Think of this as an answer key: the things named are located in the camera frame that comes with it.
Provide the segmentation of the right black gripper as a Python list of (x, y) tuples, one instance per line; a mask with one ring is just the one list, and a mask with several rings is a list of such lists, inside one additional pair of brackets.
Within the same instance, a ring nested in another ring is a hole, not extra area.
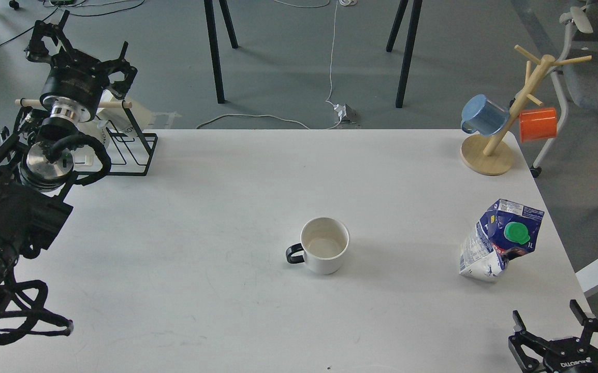
[[(569, 307), (582, 326), (580, 337), (548, 341), (528, 332), (517, 310), (512, 312), (514, 333), (508, 337), (508, 347), (521, 372), (598, 372), (598, 348), (591, 345), (598, 334), (598, 318), (588, 316), (577, 300)], [(528, 347), (542, 358), (542, 362), (524, 352)]]

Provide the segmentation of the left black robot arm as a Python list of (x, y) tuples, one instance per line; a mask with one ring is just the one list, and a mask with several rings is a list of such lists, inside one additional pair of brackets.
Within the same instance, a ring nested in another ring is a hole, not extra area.
[(68, 336), (72, 320), (45, 307), (48, 286), (36, 279), (18, 282), (20, 257), (34, 259), (59, 235), (73, 208), (64, 199), (71, 187), (110, 174), (106, 146), (77, 124), (91, 121), (99, 108), (119, 107), (140, 140), (143, 134), (125, 100), (137, 70), (120, 55), (100, 61), (75, 49), (64, 34), (65, 11), (57, 24), (39, 20), (26, 57), (50, 65), (40, 99), (20, 100), (12, 134), (0, 145), (0, 346), (36, 335), (36, 324), (57, 326), (46, 337)]

